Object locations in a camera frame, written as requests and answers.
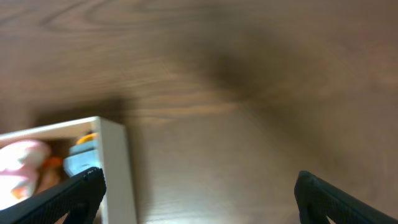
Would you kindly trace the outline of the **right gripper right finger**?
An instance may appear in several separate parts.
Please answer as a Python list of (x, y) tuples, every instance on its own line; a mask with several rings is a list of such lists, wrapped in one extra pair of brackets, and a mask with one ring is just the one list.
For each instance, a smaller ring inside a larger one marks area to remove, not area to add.
[(397, 224), (396, 219), (305, 170), (298, 173), (294, 195), (301, 223)]

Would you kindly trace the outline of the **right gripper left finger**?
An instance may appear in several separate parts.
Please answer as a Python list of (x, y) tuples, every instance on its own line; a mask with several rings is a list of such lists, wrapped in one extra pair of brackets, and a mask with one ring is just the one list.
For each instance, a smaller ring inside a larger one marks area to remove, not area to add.
[(103, 170), (91, 167), (1, 211), (1, 224), (92, 223), (106, 193)]

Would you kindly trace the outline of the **brown plush bear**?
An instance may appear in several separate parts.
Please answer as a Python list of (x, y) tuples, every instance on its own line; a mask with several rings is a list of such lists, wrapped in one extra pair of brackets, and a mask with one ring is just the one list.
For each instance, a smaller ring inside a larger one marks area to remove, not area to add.
[(34, 195), (37, 195), (57, 184), (63, 179), (63, 159), (50, 157), (44, 161), (39, 170), (39, 181)]

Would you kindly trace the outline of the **grey yellow toy truck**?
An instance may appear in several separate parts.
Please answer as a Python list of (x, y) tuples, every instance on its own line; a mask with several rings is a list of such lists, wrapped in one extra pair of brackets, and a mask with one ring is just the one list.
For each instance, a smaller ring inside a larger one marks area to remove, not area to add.
[(73, 177), (90, 167), (102, 168), (97, 137), (97, 133), (88, 133), (69, 149), (68, 156), (63, 160), (63, 168), (67, 176)]

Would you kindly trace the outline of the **white cardboard box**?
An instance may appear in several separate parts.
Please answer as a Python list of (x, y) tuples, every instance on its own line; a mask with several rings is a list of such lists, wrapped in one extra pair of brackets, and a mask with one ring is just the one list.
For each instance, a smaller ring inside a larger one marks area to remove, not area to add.
[(134, 185), (126, 129), (113, 121), (93, 116), (1, 135), (1, 146), (23, 139), (77, 140), (85, 133), (97, 134), (97, 160), (104, 170), (106, 194), (101, 204), (103, 223), (137, 223)]

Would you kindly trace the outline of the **pink white duck toy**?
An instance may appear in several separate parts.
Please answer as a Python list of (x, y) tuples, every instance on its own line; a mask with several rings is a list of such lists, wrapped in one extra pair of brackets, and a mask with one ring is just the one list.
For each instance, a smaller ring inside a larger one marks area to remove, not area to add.
[(22, 140), (1, 148), (1, 210), (31, 197), (39, 168), (51, 154), (42, 141)]

